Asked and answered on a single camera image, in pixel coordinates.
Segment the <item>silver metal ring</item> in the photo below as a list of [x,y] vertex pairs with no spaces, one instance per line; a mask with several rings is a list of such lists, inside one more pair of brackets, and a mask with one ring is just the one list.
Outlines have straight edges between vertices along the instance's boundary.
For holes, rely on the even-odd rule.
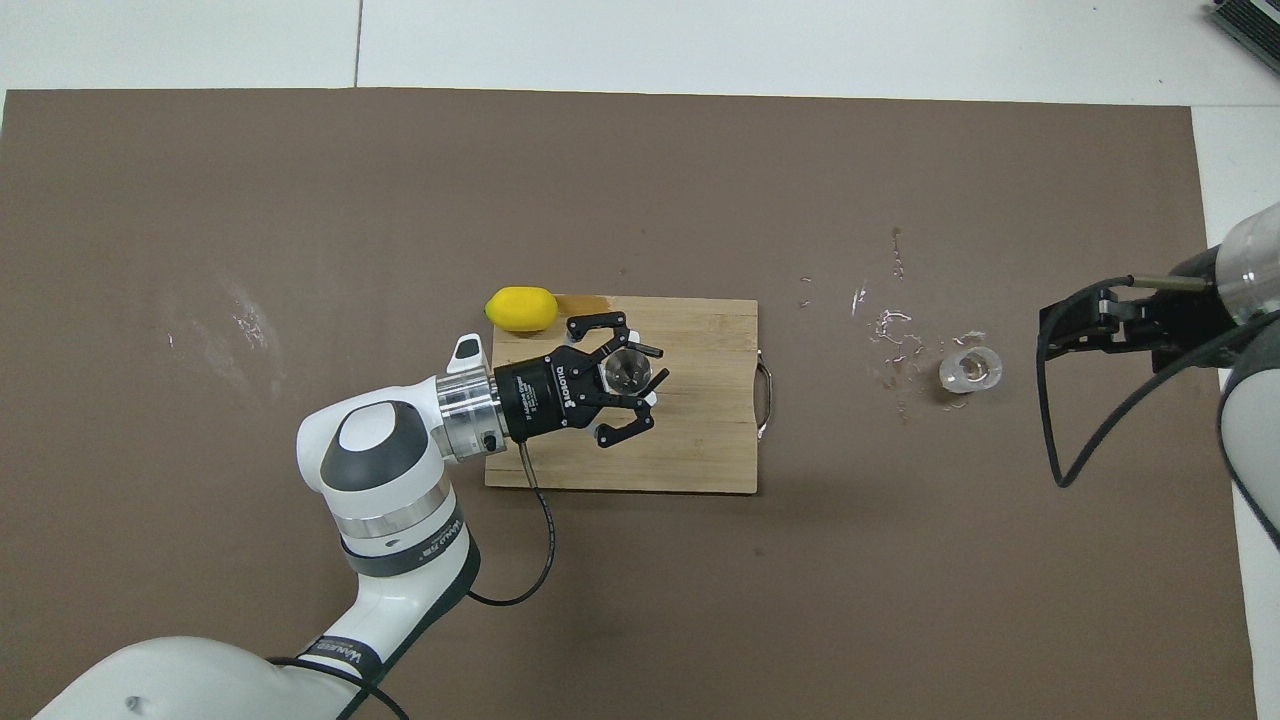
[[764,351],[755,348],[755,372],[764,374],[764,419],[756,420],[755,439],[764,438],[764,430],[769,427],[769,418],[773,415],[773,373],[764,364]]
[[358,539],[372,539],[381,538],[401,530],[407,530],[413,525],[426,520],[431,512],[435,512],[444,500],[449,497],[449,491],[452,486],[449,484],[448,477],[442,477],[440,482],[435,483],[435,487],[426,491],[422,497],[410,502],[404,507],[392,510],[376,518],[343,518],[340,515],[334,515],[333,519],[338,523],[338,529],[342,534],[349,538]]
[[506,419],[497,384],[485,368],[472,368],[435,380],[443,436],[434,436],[447,450],[445,461],[461,462],[476,455],[507,448]]

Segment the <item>metal handle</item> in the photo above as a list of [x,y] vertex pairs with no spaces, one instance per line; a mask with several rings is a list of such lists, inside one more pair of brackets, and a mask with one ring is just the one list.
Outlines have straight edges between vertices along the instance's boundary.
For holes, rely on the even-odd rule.
[[755,439],[764,438],[764,430],[769,427],[769,418],[773,415],[773,373],[764,364],[764,351],[755,350],[755,372],[764,374],[764,419],[756,420]]

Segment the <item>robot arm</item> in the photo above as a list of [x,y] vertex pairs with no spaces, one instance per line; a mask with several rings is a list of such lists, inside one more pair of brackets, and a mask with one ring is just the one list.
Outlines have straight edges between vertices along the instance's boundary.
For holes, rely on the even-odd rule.
[[[1120,301],[1114,287],[1153,288]],[[1169,277],[1125,275],[1041,310],[1037,374],[1053,479],[1068,487],[1107,430],[1148,392],[1185,366],[1230,368],[1219,406],[1219,439],[1245,501],[1280,550],[1280,204],[1240,222],[1222,245],[1176,265]],[[1085,350],[1151,352],[1156,373],[1107,418],[1064,475],[1057,465],[1044,363]]]
[[[127,647],[81,675],[36,717],[332,719],[347,717],[410,644],[457,605],[480,569],[447,464],[507,448],[562,428],[589,428],[598,446],[653,428],[649,409],[667,377],[644,387],[607,366],[662,356],[640,343],[622,313],[570,318],[568,340],[593,328],[612,337],[594,352],[561,346],[490,374],[480,337],[458,338],[447,372],[330,405],[302,421],[298,469],[321,493],[358,577],[356,601],[297,659],[278,667],[243,650],[201,638],[161,638]],[[635,374],[627,379],[635,379]],[[596,424],[602,407],[635,420]],[[338,676],[317,673],[328,669]]]

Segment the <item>black band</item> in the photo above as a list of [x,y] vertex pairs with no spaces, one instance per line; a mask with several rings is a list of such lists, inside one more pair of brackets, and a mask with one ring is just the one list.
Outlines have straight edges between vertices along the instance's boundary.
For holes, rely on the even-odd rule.
[[439,557],[462,534],[462,507],[454,506],[453,514],[444,521],[439,530],[435,530],[426,539],[413,547],[393,552],[392,555],[366,556],[356,555],[347,547],[347,541],[342,541],[342,550],[347,553],[347,564],[361,575],[370,578],[392,578],[403,575],[410,570],[417,570],[422,565]]
[[525,442],[563,427],[564,411],[553,391],[550,363],[541,357],[512,363],[494,369],[493,377],[511,439]]
[[344,492],[375,488],[403,475],[422,459],[428,446],[422,415],[408,402],[392,400],[385,404],[392,406],[396,425],[383,442],[369,450],[343,447],[339,442],[342,429],[356,413],[383,402],[357,407],[342,419],[320,462],[320,480],[324,484]]
[[378,651],[351,638],[320,635],[302,655],[340,660],[355,667],[366,680],[379,676],[383,670],[383,659],[378,657]]

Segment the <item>wooden cutting board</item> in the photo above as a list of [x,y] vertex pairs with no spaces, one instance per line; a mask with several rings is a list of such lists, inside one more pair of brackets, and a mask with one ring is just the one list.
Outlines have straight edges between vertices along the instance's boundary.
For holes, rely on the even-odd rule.
[[[561,489],[716,492],[751,495],[756,488],[756,302],[691,297],[557,296],[561,318],[540,333],[494,328],[494,365],[544,355],[564,343],[571,315],[621,310],[645,345],[663,348],[653,372],[671,370],[658,388],[654,428],[617,447],[599,448],[586,432],[564,430],[529,441],[538,484]],[[580,343],[608,340],[593,331]],[[596,420],[621,427],[634,415],[604,409]],[[485,484],[526,487],[520,455],[493,455]]]

